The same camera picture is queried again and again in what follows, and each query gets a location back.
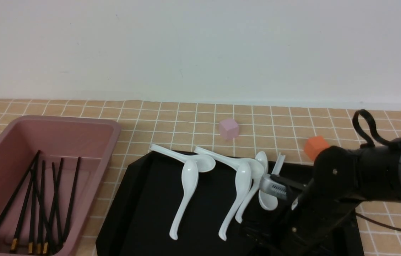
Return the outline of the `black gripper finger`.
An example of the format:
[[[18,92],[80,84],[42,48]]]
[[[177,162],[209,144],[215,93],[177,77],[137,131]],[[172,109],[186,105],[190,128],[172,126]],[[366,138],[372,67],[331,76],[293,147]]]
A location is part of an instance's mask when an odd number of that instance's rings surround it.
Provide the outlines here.
[[[263,175],[259,183],[259,190],[278,199],[294,201],[306,186],[306,182],[296,181],[287,177]]]

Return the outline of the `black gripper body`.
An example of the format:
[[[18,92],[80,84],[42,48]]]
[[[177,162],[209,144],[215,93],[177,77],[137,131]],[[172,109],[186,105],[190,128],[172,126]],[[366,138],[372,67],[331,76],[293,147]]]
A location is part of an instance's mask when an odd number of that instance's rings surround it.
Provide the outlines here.
[[[291,201],[274,217],[244,220],[243,233],[255,241],[249,256],[359,256],[358,201],[334,199],[310,182],[303,191],[288,186]]]

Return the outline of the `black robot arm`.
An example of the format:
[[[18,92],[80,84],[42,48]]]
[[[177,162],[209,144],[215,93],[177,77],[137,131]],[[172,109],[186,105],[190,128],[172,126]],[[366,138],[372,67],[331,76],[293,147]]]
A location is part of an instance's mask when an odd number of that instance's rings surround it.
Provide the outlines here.
[[[339,255],[324,244],[335,242],[358,205],[401,203],[401,148],[332,146],[312,166],[284,164],[282,175],[264,175],[260,190],[280,204],[273,213],[253,210],[241,224],[258,245],[253,255]]]

